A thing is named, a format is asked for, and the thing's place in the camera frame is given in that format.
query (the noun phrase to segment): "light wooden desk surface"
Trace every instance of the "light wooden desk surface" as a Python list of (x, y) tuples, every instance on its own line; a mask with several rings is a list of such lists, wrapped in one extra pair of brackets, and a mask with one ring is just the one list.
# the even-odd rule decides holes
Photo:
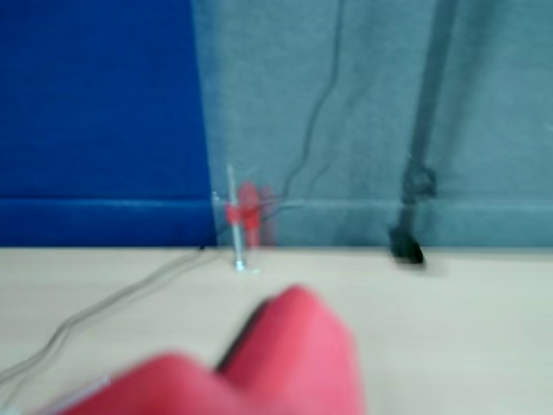
[[(191, 255), (0, 251), (0, 367), (35, 352), (72, 313)], [(265, 296), (302, 282), (353, 330), (370, 414), (552, 414), (553, 255), (428, 257), (420, 272), (378, 251), (267, 251), (253, 259), (258, 274), (237, 274), (229, 252), (205, 251), (173, 281), (75, 332), (17, 404), (36, 408), (165, 349), (213, 365)]]

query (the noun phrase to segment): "blue panel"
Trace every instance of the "blue panel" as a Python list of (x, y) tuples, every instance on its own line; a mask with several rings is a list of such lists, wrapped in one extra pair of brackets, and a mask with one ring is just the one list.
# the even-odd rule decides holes
[(0, 244), (214, 242), (188, 0), (1, 2), (0, 90)]

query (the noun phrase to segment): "gray wall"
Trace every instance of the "gray wall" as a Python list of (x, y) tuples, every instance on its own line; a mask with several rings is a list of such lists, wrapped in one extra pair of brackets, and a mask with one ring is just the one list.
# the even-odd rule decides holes
[[(274, 219), (280, 245), (387, 245), (397, 217), (436, 1), (342, 4), (336, 82), (289, 195), (300, 207)], [(329, 80), (340, 1), (194, 6), (213, 190), (225, 197), (229, 161), (279, 194)], [(460, 0), (424, 245), (553, 246), (552, 18), (550, 0)]]

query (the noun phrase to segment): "cable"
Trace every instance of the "cable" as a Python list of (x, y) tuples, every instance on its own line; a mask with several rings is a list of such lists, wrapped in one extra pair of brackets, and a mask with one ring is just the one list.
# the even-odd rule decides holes
[(308, 119), (308, 124), (303, 139), (302, 153), (296, 166), (290, 169), (288, 175), (284, 179), (283, 192), (281, 199), (287, 200), (289, 198), (293, 182), (297, 175), (307, 165), (309, 155), (311, 154), (311, 148), (313, 147), (313, 139), (315, 133), (315, 127), (319, 120), (321, 110), (327, 103), (330, 95), (332, 94), (336, 83), (338, 81), (338, 75), (340, 73), (340, 51), (341, 51), (341, 37), (344, 26), (344, 6), (346, 0), (338, 0), (338, 9), (336, 11), (336, 21), (334, 25), (334, 40), (332, 48), (332, 62), (330, 67), (330, 74), (328, 82), (323, 88), (321, 96), (315, 101), (313, 110)]
[[(197, 251), (202, 251), (203, 249), (203, 247), (200, 247), (197, 249)], [(100, 313), (108, 310), (116, 304), (121, 303), (123, 300), (130, 298), (134, 294), (143, 291), (144, 289), (152, 286), (154, 283), (163, 280), (163, 278), (170, 275), (171, 272), (177, 271), (181, 265), (197, 259), (199, 256), (199, 254), (195, 254), (194, 256), (186, 256), (184, 259), (175, 259), (168, 264), (162, 266), (158, 270), (150, 273), (146, 278), (143, 278), (142, 280), (134, 284), (128, 285), (123, 289), (116, 291), (114, 294), (111, 294), (108, 298), (105, 298), (99, 303), (95, 303), (94, 305), (87, 307), (77, 314), (68, 317), (64, 322), (62, 322), (62, 324), (60, 324), (60, 326), (58, 326), (58, 328), (50, 336), (47, 343), (38, 352), (30, 356), (28, 359), (20, 361), (12, 367), (9, 367), (0, 372), (0, 386), (4, 385), (10, 380), (13, 380), (18, 375), (23, 374), (26, 371), (32, 371), (32, 369), (37, 367), (37, 365), (40, 365), (42, 362), (44, 362), (45, 359), (47, 359), (51, 355), (51, 352), (53, 350), (55, 351), (56, 347), (58, 347), (59, 352), (64, 346), (68, 337), (70, 336), (72, 330), (80, 324), (86, 322), (92, 317), (99, 315)], [(197, 266), (191, 266), (187, 268), (186, 271), (191, 271), (193, 268), (196, 267)], [(168, 283), (171, 280), (172, 278), (168, 278), (165, 280), (165, 283)], [(10, 393), (4, 404), (6, 406), (9, 406), (9, 404), (12, 403), (17, 397), (22, 388), (26, 386), (34, 377), (35, 375), (33, 375), (32, 372), (27, 373), (27, 375), (17, 384), (12, 393)]]
[[(321, 96), (315, 102), (313, 111), (311, 112), (311, 115), (308, 119), (308, 124), (306, 128), (306, 133), (304, 136), (302, 153), (300, 156), (299, 163), (293, 169), (290, 170), (289, 174), (284, 179), (282, 195), (275, 198), (269, 198), (265, 200), (264, 203), (269, 203), (270, 201), (278, 200), (278, 199), (282, 201), (286, 201), (289, 198), (289, 194), (295, 178), (307, 164), (307, 161), (309, 159), (309, 155), (311, 153), (311, 149), (313, 146), (316, 123), (320, 117), (322, 108), (327, 103), (338, 81), (338, 75), (340, 70), (340, 50), (341, 50), (342, 28), (343, 28), (344, 5), (345, 5), (345, 0), (338, 1), (338, 9), (336, 13), (335, 30), (334, 30), (332, 62), (331, 62), (328, 83), (323, 89)], [(300, 206), (281, 205), (277, 207), (273, 212), (266, 214), (262, 219), (268, 220), (270, 217), (273, 217), (281, 213), (283, 210), (287, 210), (291, 208), (299, 208), (299, 207)], [(217, 236), (219, 237), (226, 230), (228, 230), (228, 226), (222, 227), (217, 232)], [(201, 251), (203, 249), (204, 247), (202, 246), (198, 248), (198, 251)], [(48, 339), (47, 343), (41, 349), (39, 349), (36, 353), (32, 354), (28, 359), (20, 361), (15, 365), (8, 367), (7, 369), (4, 369), (2, 372), (0, 372), (0, 387), (5, 385), (7, 382), (13, 380), (17, 376), (27, 372), (27, 374), (22, 378), (22, 380), (20, 380), (19, 383), (15, 386), (13, 391), (8, 395), (8, 398), (4, 402), (5, 406), (9, 406), (22, 392), (22, 389), (26, 385), (28, 385), (40, 373), (39, 371), (33, 373), (32, 370), (34, 368), (38, 367), (41, 363), (43, 363), (42, 370), (45, 370), (51, 363), (54, 362), (55, 357), (57, 357), (57, 354), (63, 349), (64, 345), (67, 342), (67, 339), (69, 338), (72, 331), (76, 327), (88, 321), (89, 319), (99, 315), (100, 313), (108, 310), (109, 308), (117, 305), (123, 300), (130, 298), (134, 294), (137, 294), (138, 292), (145, 290), (146, 288), (153, 285), (158, 280), (161, 280), (164, 276), (167, 276), (170, 272), (175, 271), (180, 265), (183, 265), (198, 257), (199, 255), (194, 255), (192, 258), (186, 257), (185, 259), (176, 259), (174, 261), (171, 261), (168, 264), (159, 268), (158, 270), (149, 274), (146, 278), (143, 278), (142, 280), (134, 284), (124, 287), (123, 289), (116, 291), (108, 298), (105, 298), (99, 303), (93, 304), (92, 306), (87, 307), (86, 309), (68, 317), (56, 328), (54, 333)], [(193, 268), (195, 267), (191, 267), (187, 269), (187, 271), (191, 271)]]
[[(280, 214), (283, 210), (299, 208), (299, 206), (284, 206), (281, 205), (277, 207), (272, 212), (266, 214), (262, 220), (268, 220), (269, 218)], [(228, 231), (230, 227), (228, 224), (225, 224), (217, 232), (219, 237), (222, 233)], [(204, 247), (199, 247), (196, 251), (203, 251)], [(177, 271), (181, 265), (187, 264), (188, 262), (197, 259), (200, 255), (195, 254), (194, 256), (186, 256), (184, 259), (174, 259), (166, 265), (163, 265), (159, 269), (150, 273), (147, 277), (141, 279), (140, 281), (128, 285), (115, 293), (111, 294), (104, 300), (101, 300), (99, 303), (95, 303), (84, 310), (71, 315), (64, 322), (62, 322), (50, 336), (47, 343), (39, 349), (36, 353), (31, 355), (29, 358), (16, 363), (15, 365), (4, 369), (0, 372), (0, 386), (5, 385), (9, 381), (17, 378), (19, 375), (25, 374), (22, 379), (16, 384), (14, 389), (8, 395), (6, 400), (3, 402), (3, 406), (10, 407), (17, 397), (21, 394), (23, 389), (29, 385), (29, 383), (34, 380), (40, 373), (45, 371), (52, 363), (55, 362), (61, 350), (64, 348), (67, 340), (69, 339), (72, 331), (76, 329), (81, 324), (86, 323), (88, 320), (92, 319), (95, 316), (99, 316), (101, 313), (109, 310), (110, 308), (120, 304), (125, 299), (130, 299), (133, 295), (143, 293), (144, 291), (155, 283), (158, 283), (163, 280), (164, 277), (167, 277), (171, 272)], [(211, 261), (203, 262), (196, 266), (190, 266), (186, 269), (186, 272), (192, 271), (194, 268), (197, 268), (200, 265), (205, 265)], [(167, 284), (172, 281), (172, 278), (169, 277), (165, 279), (164, 283)]]

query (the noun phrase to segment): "red object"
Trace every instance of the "red object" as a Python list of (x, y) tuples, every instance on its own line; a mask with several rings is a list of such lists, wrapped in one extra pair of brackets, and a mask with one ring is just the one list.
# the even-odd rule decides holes
[(245, 243), (250, 248), (259, 246), (259, 228), (261, 227), (261, 209), (255, 184), (246, 182), (238, 190), (238, 200), (244, 222)]
[(65, 415), (361, 415), (350, 335), (313, 294), (292, 287), (254, 315), (218, 372), (164, 354)]

